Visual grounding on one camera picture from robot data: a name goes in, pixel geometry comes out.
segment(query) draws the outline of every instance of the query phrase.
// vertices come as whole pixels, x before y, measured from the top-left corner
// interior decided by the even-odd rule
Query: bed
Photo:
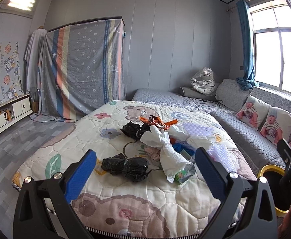
[[[178,119],[177,125],[193,123],[210,128],[214,141],[227,147],[237,173],[256,180],[232,139],[211,115],[140,102],[111,101],[43,145],[15,173],[13,186],[20,190],[27,176],[40,180],[50,178],[55,172],[64,172],[92,149],[97,153],[97,165],[78,199],[71,202],[88,230],[122,239],[129,236],[196,238],[220,204],[213,198],[199,170],[179,184],[169,183],[162,170],[152,171],[142,182],[132,183],[101,168],[104,158],[125,150],[128,158],[145,157],[149,169],[157,169],[155,160],[148,156],[153,148],[135,142],[120,131],[129,121],[138,122],[140,116],[148,118],[149,115],[160,116],[163,121]],[[47,200],[46,205],[54,213],[51,202]],[[242,200],[234,221],[243,205]]]
[[[187,109],[190,111],[202,111],[206,113],[214,111],[233,113],[231,109],[222,106],[218,102],[203,101],[200,99],[183,97],[172,92],[145,88],[138,89],[135,92],[132,101]]]

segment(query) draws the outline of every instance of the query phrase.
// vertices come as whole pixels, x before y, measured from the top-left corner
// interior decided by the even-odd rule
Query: blue gripper pad
[[[195,163],[202,173],[207,186],[214,198],[224,202],[226,199],[226,184],[211,161],[213,159],[206,152],[203,152],[202,149],[198,148],[196,150]]]
[[[97,155],[95,151],[89,149],[87,153],[66,184],[65,198],[68,203],[79,197],[82,188],[96,166]]]

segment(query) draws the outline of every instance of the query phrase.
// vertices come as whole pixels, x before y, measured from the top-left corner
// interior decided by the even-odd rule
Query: white tv cabinet
[[[19,120],[33,113],[30,107],[30,94],[19,96],[0,105],[0,110],[12,109],[13,120],[8,121],[6,112],[0,114],[0,133],[17,123]]]

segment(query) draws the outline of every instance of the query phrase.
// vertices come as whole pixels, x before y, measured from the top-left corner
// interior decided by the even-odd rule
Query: blue object
[[[179,143],[175,143],[174,145],[172,145],[173,149],[175,152],[177,153],[181,153],[182,150],[186,151],[190,156],[194,155],[194,151],[187,148],[186,146],[179,144]]]
[[[96,166],[97,155],[95,151],[89,149],[87,153],[66,184],[65,198],[68,203],[79,197],[82,188]]]
[[[224,202],[226,199],[226,184],[208,157],[207,153],[205,154],[200,148],[198,148],[195,152],[195,163],[213,197]]]
[[[236,81],[240,85],[241,90],[246,91],[254,86],[258,86],[258,82],[255,81],[253,31],[250,27],[251,14],[247,2],[239,0],[236,6],[241,24],[244,55],[244,76],[236,78]]]

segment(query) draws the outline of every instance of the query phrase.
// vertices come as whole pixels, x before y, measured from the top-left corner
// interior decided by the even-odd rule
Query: tiled floor
[[[0,134],[0,229],[12,238],[12,222],[18,192],[11,179],[19,166],[43,144],[72,123],[50,121],[38,123],[26,117]]]

